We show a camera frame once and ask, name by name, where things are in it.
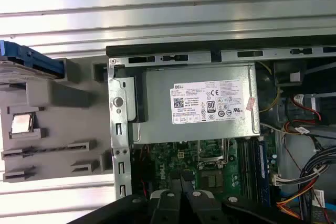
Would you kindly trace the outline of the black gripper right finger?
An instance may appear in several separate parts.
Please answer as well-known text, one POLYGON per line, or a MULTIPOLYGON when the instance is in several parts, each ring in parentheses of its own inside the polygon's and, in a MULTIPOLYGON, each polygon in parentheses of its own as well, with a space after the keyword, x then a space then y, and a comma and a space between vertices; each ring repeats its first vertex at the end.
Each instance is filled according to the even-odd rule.
POLYGON ((183 194, 196 223, 302 223, 282 211, 241 196, 227 195, 218 200, 210 191, 194 189, 193 180, 193 174, 182 174, 183 194))

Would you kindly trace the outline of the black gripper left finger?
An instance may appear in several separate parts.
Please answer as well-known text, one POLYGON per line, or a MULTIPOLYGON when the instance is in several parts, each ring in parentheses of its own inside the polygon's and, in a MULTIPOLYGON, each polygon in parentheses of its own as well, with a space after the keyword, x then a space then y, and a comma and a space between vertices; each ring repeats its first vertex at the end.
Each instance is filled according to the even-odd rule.
POLYGON ((182 173, 171 173, 167 189, 154 191, 150 199, 137 194, 122 197, 89 214, 89 223, 178 223, 182 173))

